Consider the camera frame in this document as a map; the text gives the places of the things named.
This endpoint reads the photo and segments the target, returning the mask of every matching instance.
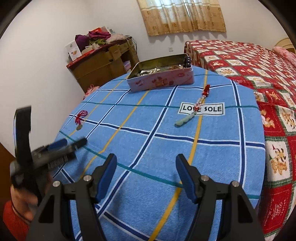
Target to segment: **curtain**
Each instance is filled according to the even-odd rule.
[[[149,36],[208,30],[226,32],[218,0],[137,0]]]

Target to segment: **beaded keychain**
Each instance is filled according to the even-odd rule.
[[[188,116],[184,117],[183,119],[177,121],[175,123],[175,127],[181,127],[182,125],[186,124],[188,121],[190,121],[197,113],[198,108],[201,106],[201,104],[204,102],[205,98],[209,95],[210,92],[210,85],[206,85],[206,87],[203,90],[202,97],[200,97],[197,102],[195,103],[193,107],[193,112],[189,114]]]

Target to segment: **blue gripper pad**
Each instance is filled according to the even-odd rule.
[[[53,150],[53,149],[60,149],[64,146],[66,146],[68,144],[67,140],[65,138],[61,139],[61,140],[58,140],[52,144],[50,144],[48,146],[48,150]]]
[[[111,155],[109,155],[105,161],[109,161],[109,163],[105,169],[102,178],[100,179],[100,182],[98,183],[98,193],[96,195],[98,202],[100,202],[106,196],[106,193],[108,191],[108,188],[110,186],[111,180],[117,167],[117,157],[115,155],[112,155],[111,159],[109,160],[110,156]]]
[[[188,167],[186,167],[184,161],[187,163],[188,167],[190,168],[187,160],[184,158],[184,160],[182,160],[180,158],[179,155],[177,155],[176,157],[176,169],[177,172],[179,174],[179,177],[182,181],[183,184],[183,188],[186,192],[186,196],[193,202],[196,203],[197,202],[197,196],[195,194],[195,184],[189,174],[189,170],[187,169]]]

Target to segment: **blue checkered bedsheet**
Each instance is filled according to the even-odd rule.
[[[77,161],[54,173],[63,183],[76,182],[83,170],[91,174],[114,153],[118,166],[106,197],[95,205],[107,240],[149,240],[176,189],[182,187],[175,168],[175,157],[188,159],[199,117],[176,128],[174,123],[181,102],[195,103],[204,80],[210,87],[206,103],[225,103],[225,115],[203,116],[192,165],[214,181],[238,180],[253,206],[258,202],[265,168],[262,121],[253,91],[225,77],[194,67],[192,85],[181,85],[132,93],[126,75],[116,78],[82,101],[63,124],[57,140],[72,142],[88,139]],[[75,115],[87,110],[89,116],[75,131]],[[155,240],[184,240],[197,206],[185,191],[172,208]],[[81,233],[71,202],[75,238]],[[216,211],[210,241],[217,237],[221,201]]]

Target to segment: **wooden drawer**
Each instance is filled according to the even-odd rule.
[[[118,58],[120,58],[121,56],[121,52],[120,52],[120,48],[119,48],[120,45],[114,45],[112,47],[110,47],[108,50],[109,52],[111,53],[112,57],[113,57],[113,60],[116,60]]]
[[[119,45],[119,49],[120,49],[121,54],[125,53],[129,49],[128,43],[124,43],[124,44]]]

